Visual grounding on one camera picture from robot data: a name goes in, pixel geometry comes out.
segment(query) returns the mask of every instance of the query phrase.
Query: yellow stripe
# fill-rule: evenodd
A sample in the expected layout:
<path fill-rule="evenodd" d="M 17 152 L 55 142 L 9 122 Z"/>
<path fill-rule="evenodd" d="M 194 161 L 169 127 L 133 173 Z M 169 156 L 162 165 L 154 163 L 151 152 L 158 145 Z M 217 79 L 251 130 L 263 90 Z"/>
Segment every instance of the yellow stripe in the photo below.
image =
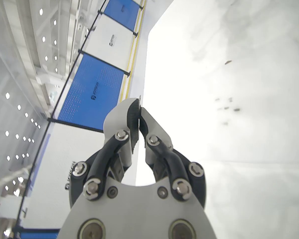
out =
<path fill-rule="evenodd" d="M 139 11 L 139 14 L 138 14 L 138 16 L 137 16 L 137 20 L 136 20 L 136 30 L 137 30 L 138 20 L 139 20 L 139 18 L 140 18 L 140 15 L 141 15 L 142 11 L 143 11 L 143 10 L 140 10 L 140 11 Z M 128 67 L 127 67 L 127 70 L 129 69 L 129 65 L 130 65 L 130 61 L 131 61 L 131 56 L 132 56 L 132 52 L 133 52 L 134 41 L 135 41 L 135 36 L 133 35 L 133 43 L 132 43 L 132 47 L 131 47 L 131 51 L 130 51 L 130 56 L 129 56 L 129 61 L 128 61 Z M 124 94 L 124 88 L 125 88 L 126 79 L 127 79 L 127 77 L 124 76 L 123 86 L 122 86 L 122 92 L 121 92 L 121 96 L 120 96 L 120 103 L 121 103 L 122 100 L 123 100 L 123 94 Z"/>
<path fill-rule="evenodd" d="M 144 9 L 142 10 L 142 18 L 141 18 L 141 23 L 140 23 L 140 28 L 139 28 L 139 33 L 136 39 L 136 46 L 135 46 L 135 51 L 134 51 L 134 56 L 133 56 L 133 61 L 132 61 L 132 67 L 131 67 L 131 74 L 129 76 L 129 83 L 128 83 L 128 89 L 126 91 L 126 95 L 125 95 L 125 99 L 128 98 L 129 95 L 129 89 L 130 89 L 130 83 L 131 83 L 131 77 L 132 77 L 132 73 L 134 71 L 134 64 L 135 64 L 135 56 L 136 56 L 136 52 L 137 52 L 137 47 L 138 47 L 138 39 L 141 36 L 141 27 L 142 27 L 142 23 L 143 23 L 143 18 L 144 18 L 144 14 L 145 14 L 145 6 L 146 6 L 146 1 L 144 3 Z"/>

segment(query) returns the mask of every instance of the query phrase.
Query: blue barrier panel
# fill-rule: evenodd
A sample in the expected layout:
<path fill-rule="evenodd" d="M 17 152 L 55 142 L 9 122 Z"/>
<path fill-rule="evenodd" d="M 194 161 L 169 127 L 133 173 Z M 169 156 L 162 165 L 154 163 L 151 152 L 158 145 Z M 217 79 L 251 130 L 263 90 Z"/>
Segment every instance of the blue barrier panel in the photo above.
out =
<path fill-rule="evenodd" d="M 104 14 L 134 31 L 139 8 L 139 4 L 133 0 L 110 0 Z"/>
<path fill-rule="evenodd" d="M 84 55 L 58 120 L 103 130 L 106 115 L 117 105 L 123 74 Z"/>
<path fill-rule="evenodd" d="M 56 239 L 59 229 L 22 229 L 21 239 Z"/>

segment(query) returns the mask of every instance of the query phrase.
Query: ceiling light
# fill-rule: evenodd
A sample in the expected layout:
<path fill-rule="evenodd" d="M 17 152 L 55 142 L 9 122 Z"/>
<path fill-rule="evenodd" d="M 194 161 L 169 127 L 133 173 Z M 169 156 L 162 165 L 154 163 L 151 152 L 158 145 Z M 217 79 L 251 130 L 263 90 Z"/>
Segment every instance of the ceiling light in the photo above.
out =
<path fill-rule="evenodd" d="M 5 230 L 5 231 L 3 232 L 3 234 L 4 234 L 5 236 L 7 236 L 7 237 L 9 237 L 10 233 L 11 233 L 11 230 L 10 230 L 10 229 L 7 229 L 7 230 Z"/>
<path fill-rule="evenodd" d="M 13 194 L 18 197 L 20 194 L 20 189 L 18 188 L 16 191 L 13 192 Z"/>

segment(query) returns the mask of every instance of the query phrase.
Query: metal washer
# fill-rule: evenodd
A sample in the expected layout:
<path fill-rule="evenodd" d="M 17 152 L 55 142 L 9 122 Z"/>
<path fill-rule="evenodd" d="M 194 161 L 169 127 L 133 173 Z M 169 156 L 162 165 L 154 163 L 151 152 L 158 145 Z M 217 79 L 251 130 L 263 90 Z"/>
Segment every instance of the metal washer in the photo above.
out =
<path fill-rule="evenodd" d="M 82 224 L 78 238 L 79 239 L 89 239 L 91 234 L 94 239 L 105 239 L 105 226 L 98 219 L 89 219 Z"/>
<path fill-rule="evenodd" d="M 82 171 L 81 173 L 77 173 L 77 172 L 75 171 L 76 166 L 79 166 L 79 165 L 83 165 L 83 166 L 84 166 L 83 171 Z M 75 167 L 73 167 L 72 174 L 73 174 L 73 176 L 75 176 L 75 177 L 80 177 L 80 176 L 82 176 L 82 175 L 87 171 L 87 169 L 88 169 L 88 165 L 87 165 L 85 162 L 78 162 L 78 163 L 75 165 Z"/>

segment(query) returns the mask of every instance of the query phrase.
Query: ceiling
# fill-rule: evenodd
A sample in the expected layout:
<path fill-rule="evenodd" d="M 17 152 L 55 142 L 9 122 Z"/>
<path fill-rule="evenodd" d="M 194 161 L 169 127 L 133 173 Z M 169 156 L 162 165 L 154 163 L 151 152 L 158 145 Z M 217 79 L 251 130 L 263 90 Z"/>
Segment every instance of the ceiling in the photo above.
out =
<path fill-rule="evenodd" d="M 1 0 L 19 59 L 41 105 L 51 115 L 98 0 Z"/>

